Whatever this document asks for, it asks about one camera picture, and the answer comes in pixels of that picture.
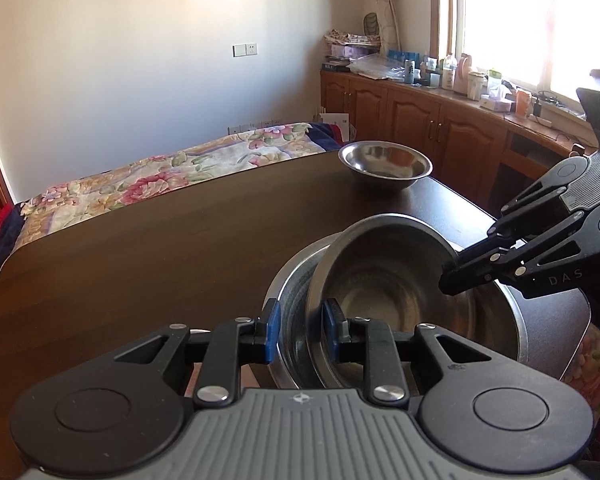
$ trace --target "metal screw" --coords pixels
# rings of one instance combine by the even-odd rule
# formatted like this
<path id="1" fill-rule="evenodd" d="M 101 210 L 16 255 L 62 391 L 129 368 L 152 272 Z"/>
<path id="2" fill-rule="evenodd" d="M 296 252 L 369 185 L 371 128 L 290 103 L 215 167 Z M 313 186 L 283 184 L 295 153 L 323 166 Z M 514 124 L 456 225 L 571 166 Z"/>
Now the metal screw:
<path id="1" fill-rule="evenodd" d="M 229 391 L 222 386 L 203 386 L 196 395 L 205 402 L 221 402 L 229 398 Z"/>
<path id="2" fill-rule="evenodd" d="M 400 386 L 385 384 L 374 388 L 374 397 L 384 402 L 395 402 L 404 398 L 404 390 Z"/>

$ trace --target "white wall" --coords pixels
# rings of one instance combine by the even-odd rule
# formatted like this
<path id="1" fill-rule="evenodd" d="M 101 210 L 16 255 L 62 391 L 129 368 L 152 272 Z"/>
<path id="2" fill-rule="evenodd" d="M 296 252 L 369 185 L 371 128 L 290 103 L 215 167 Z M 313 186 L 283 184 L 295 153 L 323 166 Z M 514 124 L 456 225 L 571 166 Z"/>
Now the white wall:
<path id="1" fill-rule="evenodd" d="M 15 200 L 228 126 L 309 120 L 322 35 L 363 0 L 0 0 L 0 158 Z M 258 43 L 254 57 L 232 44 Z"/>
<path id="2" fill-rule="evenodd" d="M 431 0 L 394 0 L 394 6 L 402 49 L 406 52 L 428 54 Z"/>

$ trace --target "dark wooden tabletop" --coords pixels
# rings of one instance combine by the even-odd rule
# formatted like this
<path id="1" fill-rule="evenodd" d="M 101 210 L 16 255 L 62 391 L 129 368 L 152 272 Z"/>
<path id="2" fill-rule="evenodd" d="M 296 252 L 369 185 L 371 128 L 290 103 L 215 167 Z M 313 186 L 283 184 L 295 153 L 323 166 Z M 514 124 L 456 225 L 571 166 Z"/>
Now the dark wooden tabletop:
<path id="1" fill-rule="evenodd" d="M 460 246 L 493 221 L 429 178 L 394 195 L 365 192 L 337 153 L 324 153 L 170 192 L 19 249 L 0 272 L 0 478 L 24 470 L 8 415 L 26 388 L 172 322 L 211 329 L 255 316 L 290 257 L 382 212 L 411 214 Z M 579 292 L 561 298 L 523 311 L 530 363 L 554 374 L 589 321 Z"/>

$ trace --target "box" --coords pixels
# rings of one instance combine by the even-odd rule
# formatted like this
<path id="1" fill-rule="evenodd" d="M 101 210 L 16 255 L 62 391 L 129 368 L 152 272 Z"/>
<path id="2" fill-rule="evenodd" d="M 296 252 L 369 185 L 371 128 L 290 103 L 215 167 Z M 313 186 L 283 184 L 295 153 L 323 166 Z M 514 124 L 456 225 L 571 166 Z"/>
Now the box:
<path id="1" fill-rule="evenodd" d="M 323 63 L 322 69 L 328 70 L 329 72 L 351 72 L 351 69 L 348 66 L 333 65 L 331 63 Z"/>
<path id="2" fill-rule="evenodd" d="M 482 108 L 487 108 L 487 110 L 491 110 L 492 112 L 506 113 L 511 111 L 513 101 L 509 101 L 508 99 L 494 99 L 485 94 L 480 97 L 478 104 Z"/>
<path id="3" fill-rule="evenodd" d="M 377 50 L 362 46 L 331 45 L 331 55 L 335 57 L 358 59 L 359 57 L 365 57 L 369 54 L 373 54 L 374 52 L 377 52 Z"/>

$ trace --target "stainless steel bowl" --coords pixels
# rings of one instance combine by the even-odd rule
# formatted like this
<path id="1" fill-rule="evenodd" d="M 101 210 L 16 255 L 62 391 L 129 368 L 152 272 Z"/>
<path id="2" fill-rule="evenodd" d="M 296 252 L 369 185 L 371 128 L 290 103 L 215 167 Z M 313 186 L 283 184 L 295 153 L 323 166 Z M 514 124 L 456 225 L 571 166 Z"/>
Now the stainless steel bowl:
<path id="1" fill-rule="evenodd" d="M 307 291 L 315 268 L 327 248 L 339 235 L 322 238 L 299 251 L 280 269 L 267 291 L 266 298 L 277 298 L 282 308 L 277 356 L 269 365 L 270 373 L 279 388 L 323 386 L 309 354 L 307 339 L 311 339 L 312 335 L 305 325 L 305 307 Z M 526 327 L 518 303 L 509 289 L 499 282 L 486 283 L 474 288 L 474 297 L 475 319 L 472 339 L 496 352 L 526 363 L 528 356 Z M 362 387 L 362 371 L 348 369 L 343 373 L 342 366 L 340 365 L 338 374 L 343 380 L 343 386 Z"/>
<path id="2" fill-rule="evenodd" d="M 401 214 L 365 218 L 330 245 L 312 277 L 305 320 L 311 358 L 325 386 L 341 386 L 343 375 L 356 374 L 352 365 L 334 367 L 328 360 L 319 328 L 326 298 L 335 298 L 347 317 L 381 319 L 393 330 L 410 332 L 428 322 L 474 336 L 472 291 L 446 296 L 438 288 L 442 267 L 455 254 L 429 225 Z"/>
<path id="3" fill-rule="evenodd" d="M 384 140 L 354 142 L 342 147 L 338 155 L 361 183 L 388 191 L 409 187 L 433 170 L 422 153 Z"/>

